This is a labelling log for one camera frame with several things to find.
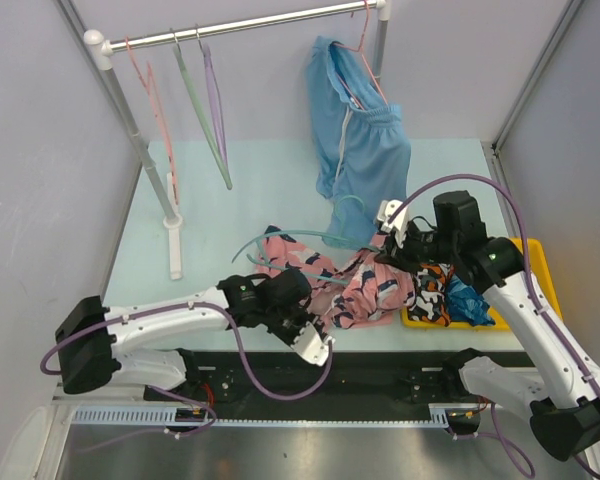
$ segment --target yellow tray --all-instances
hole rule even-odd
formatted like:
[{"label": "yellow tray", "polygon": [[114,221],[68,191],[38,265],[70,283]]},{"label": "yellow tray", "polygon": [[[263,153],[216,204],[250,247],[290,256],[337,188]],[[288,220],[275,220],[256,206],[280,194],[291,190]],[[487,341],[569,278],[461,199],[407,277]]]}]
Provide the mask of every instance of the yellow tray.
[{"label": "yellow tray", "polygon": [[[522,251],[522,241],[519,238],[512,238],[511,241],[516,244],[516,247],[520,251]],[[536,240],[535,238],[529,239],[529,253],[531,255],[531,270],[536,274],[538,278],[538,283],[540,284],[540,288],[547,300],[556,311],[558,316],[562,318],[562,312],[560,312],[560,305],[558,305],[558,297],[556,296],[556,291],[553,288],[553,282],[551,281],[551,274],[549,273],[549,265],[547,265],[547,259],[544,256],[544,250],[542,249],[542,244]],[[472,327],[467,322],[451,322],[451,325],[445,327],[443,325],[437,325],[435,323],[426,323],[426,322],[416,322],[413,320],[409,320],[407,316],[407,309],[403,308],[400,311],[400,317],[402,318],[402,323],[409,328],[446,328],[446,329],[462,329],[462,330],[482,330],[482,331],[503,331],[509,330],[509,325],[502,318],[502,316],[495,310],[495,308],[491,307],[489,309],[489,315],[496,322],[495,325],[492,326],[477,326]]]}]

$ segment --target purple hanger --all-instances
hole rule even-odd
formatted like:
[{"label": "purple hanger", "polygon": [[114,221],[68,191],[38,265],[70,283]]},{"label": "purple hanger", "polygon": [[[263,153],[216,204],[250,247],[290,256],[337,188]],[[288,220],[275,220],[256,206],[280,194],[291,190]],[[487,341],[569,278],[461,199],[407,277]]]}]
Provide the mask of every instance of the purple hanger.
[{"label": "purple hanger", "polygon": [[222,100],[220,98],[220,89],[218,88],[216,73],[213,71],[211,50],[209,49],[209,45],[200,41],[200,35],[198,35],[198,44],[200,45],[200,51],[202,51],[202,56],[204,57],[204,74],[207,82],[207,96],[209,97],[209,108],[211,109],[213,132],[216,136],[216,144],[218,145],[220,156],[222,157],[225,166],[229,168],[229,161],[227,160],[227,145],[224,137]]}]

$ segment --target light blue table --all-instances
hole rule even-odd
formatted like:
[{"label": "light blue table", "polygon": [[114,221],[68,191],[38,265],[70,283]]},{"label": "light blue table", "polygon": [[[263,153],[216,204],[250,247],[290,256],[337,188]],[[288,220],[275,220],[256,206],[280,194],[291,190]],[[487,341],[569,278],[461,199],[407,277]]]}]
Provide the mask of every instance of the light blue table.
[{"label": "light blue table", "polygon": [[[180,210],[184,277],[169,278],[167,232],[163,213],[149,181],[141,174],[106,294],[107,305],[132,305],[176,298],[204,290],[232,274],[253,272],[252,264],[231,258],[269,224],[285,229],[324,231],[332,204],[315,190],[318,162],[310,142],[245,141],[227,145],[234,183],[228,191],[204,142],[175,144],[180,181]],[[423,139],[412,141],[408,191],[452,173],[489,176],[477,139]],[[150,153],[165,177],[164,147],[152,142]],[[466,189],[478,200],[488,233],[506,236],[496,194],[476,182],[458,181],[437,187],[413,203],[412,215],[434,221],[432,199],[449,189]],[[301,241],[342,264],[351,252],[331,249],[320,238]],[[286,346],[263,329],[242,331],[248,350],[284,351]],[[508,332],[407,329],[399,321],[385,327],[335,331],[336,351],[521,350]],[[183,335],[155,345],[193,350],[235,350],[231,332]]]}]

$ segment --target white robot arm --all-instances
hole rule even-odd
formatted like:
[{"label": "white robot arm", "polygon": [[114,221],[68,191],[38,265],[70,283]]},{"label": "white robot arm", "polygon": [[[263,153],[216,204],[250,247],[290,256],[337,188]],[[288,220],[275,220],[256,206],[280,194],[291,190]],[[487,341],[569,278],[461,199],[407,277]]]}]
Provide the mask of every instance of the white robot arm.
[{"label": "white robot arm", "polygon": [[116,383],[180,386],[195,369],[192,354],[145,347],[185,332],[229,328],[224,315],[205,305],[225,309],[239,327],[265,325],[304,360],[324,365],[333,339],[300,305],[310,292],[306,278],[290,269],[275,278],[234,275],[204,292],[151,305],[105,308],[99,297],[85,298],[56,331],[58,345],[91,325],[106,328],[59,350],[63,389],[77,394]]},{"label": "white robot arm", "polygon": [[[397,208],[401,202],[383,203],[385,211],[377,219],[380,229],[390,235],[377,261],[414,273],[421,263],[452,264],[459,278],[500,312],[542,383],[513,373],[473,349],[460,352],[447,365],[454,370],[460,390],[489,398],[529,421],[545,450],[566,461],[600,440],[600,393],[591,382],[595,379],[600,387],[600,367],[562,323],[531,274],[541,303],[537,308],[527,287],[522,255],[509,239],[487,237],[477,202],[468,192],[447,192],[433,203],[437,227],[428,232],[395,215],[396,211],[406,214]],[[588,378],[565,341],[585,362]]]}]

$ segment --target blue cloth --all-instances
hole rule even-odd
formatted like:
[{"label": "blue cloth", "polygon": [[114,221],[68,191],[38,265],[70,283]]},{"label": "blue cloth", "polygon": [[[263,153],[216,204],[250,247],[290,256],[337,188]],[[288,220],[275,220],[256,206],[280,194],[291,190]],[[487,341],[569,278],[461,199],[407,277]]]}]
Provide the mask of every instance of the blue cloth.
[{"label": "blue cloth", "polygon": [[[364,110],[356,106],[338,75]],[[353,53],[328,38],[316,40],[306,80],[320,160],[316,189],[334,203],[327,232],[367,243],[377,230],[374,221],[382,200],[405,200],[407,195],[411,145],[402,127],[400,106],[385,105]],[[336,179],[347,115],[344,156]],[[325,238],[324,242],[350,248],[335,240]]]},{"label": "blue cloth", "polygon": [[472,326],[495,325],[496,322],[487,314],[489,304],[482,295],[466,285],[456,275],[451,277],[447,286],[447,311],[452,322],[469,322]]}]

